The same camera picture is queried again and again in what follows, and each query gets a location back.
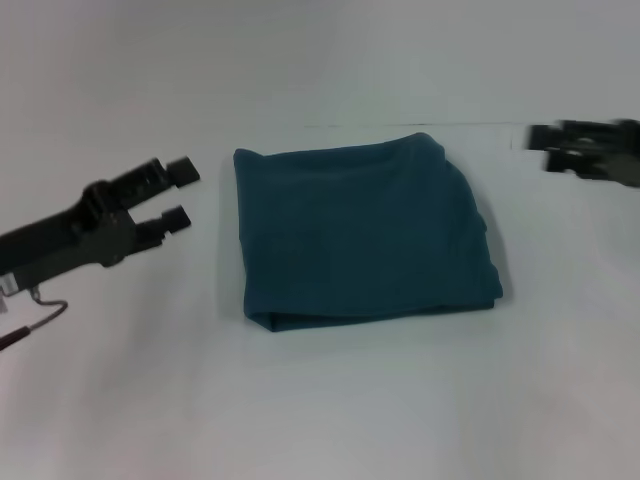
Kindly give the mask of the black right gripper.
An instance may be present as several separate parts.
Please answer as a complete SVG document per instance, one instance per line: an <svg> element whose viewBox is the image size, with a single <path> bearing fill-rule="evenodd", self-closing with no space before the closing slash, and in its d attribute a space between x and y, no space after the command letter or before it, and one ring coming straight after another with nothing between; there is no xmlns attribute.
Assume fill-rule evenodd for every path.
<svg viewBox="0 0 640 480"><path fill-rule="evenodd" d="M544 170L639 187L639 122L562 121L526 129L524 149L546 151Z"/></svg>

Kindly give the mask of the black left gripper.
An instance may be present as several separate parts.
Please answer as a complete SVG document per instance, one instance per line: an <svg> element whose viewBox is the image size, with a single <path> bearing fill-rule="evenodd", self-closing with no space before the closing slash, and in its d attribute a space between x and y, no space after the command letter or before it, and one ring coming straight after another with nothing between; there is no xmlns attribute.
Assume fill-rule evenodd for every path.
<svg viewBox="0 0 640 480"><path fill-rule="evenodd" d="M1 236L1 287L31 289L78 267L110 267L135 249L161 247L167 234L191 226L181 206L135 224L119 200L149 200L201 176L188 157L163 165L158 159L86 187L67 210Z"/></svg>

